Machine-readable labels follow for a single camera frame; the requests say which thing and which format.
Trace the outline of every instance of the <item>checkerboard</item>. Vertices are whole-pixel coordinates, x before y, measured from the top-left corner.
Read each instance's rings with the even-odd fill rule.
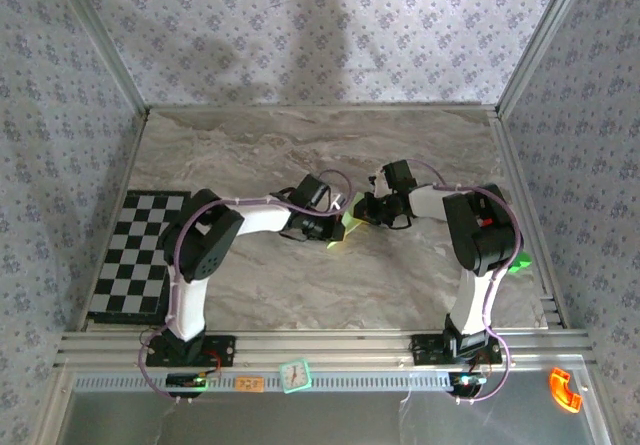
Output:
[[[158,237],[189,192],[129,190],[91,299],[98,323],[159,325],[169,304],[169,274]]]

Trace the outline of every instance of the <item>patterned wallpaper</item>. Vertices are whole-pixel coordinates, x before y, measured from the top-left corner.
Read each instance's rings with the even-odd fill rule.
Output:
[[[24,443],[135,133],[65,0],[0,0],[0,443]]]
[[[92,0],[145,101],[496,103],[549,0]]]
[[[640,0],[577,0],[508,118],[572,325],[640,443]]]

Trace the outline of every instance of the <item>yellow-green object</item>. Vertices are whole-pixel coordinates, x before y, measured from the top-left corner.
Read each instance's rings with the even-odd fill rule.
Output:
[[[345,214],[342,216],[342,224],[344,225],[344,238],[347,238],[347,235],[349,235],[356,228],[358,228],[358,225],[360,225],[361,223],[365,223],[362,220],[353,218],[353,207],[355,207],[356,203],[358,203],[363,198],[364,198],[363,193],[360,193],[360,192],[356,193],[356,196],[351,202],[351,205],[349,205],[349,208],[347,209]],[[336,243],[340,243],[340,242],[330,242],[329,245],[327,245],[327,248],[333,247]]]
[[[509,267],[509,273],[516,273],[518,270],[527,268],[529,265],[531,265],[531,262],[531,257],[527,252],[520,252]]]

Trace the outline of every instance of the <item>black bracket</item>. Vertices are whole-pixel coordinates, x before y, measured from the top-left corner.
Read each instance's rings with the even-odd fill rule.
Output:
[[[410,350],[413,354],[414,365],[459,365],[469,362],[471,359],[477,360],[478,365],[500,365],[502,363],[500,344],[493,337],[489,337],[487,345],[474,350],[470,356],[454,357],[445,347],[442,333],[412,335]]]
[[[199,353],[187,355],[176,349],[164,335],[151,340],[147,354],[147,367],[215,368],[220,358],[221,367],[232,367],[236,352],[233,335],[203,335],[198,343]]]

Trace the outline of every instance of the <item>small clock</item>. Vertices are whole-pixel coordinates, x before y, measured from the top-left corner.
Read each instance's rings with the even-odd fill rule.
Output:
[[[304,358],[280,365],[280,379],[284,393],[299,392],[311,387],[309,364]]]

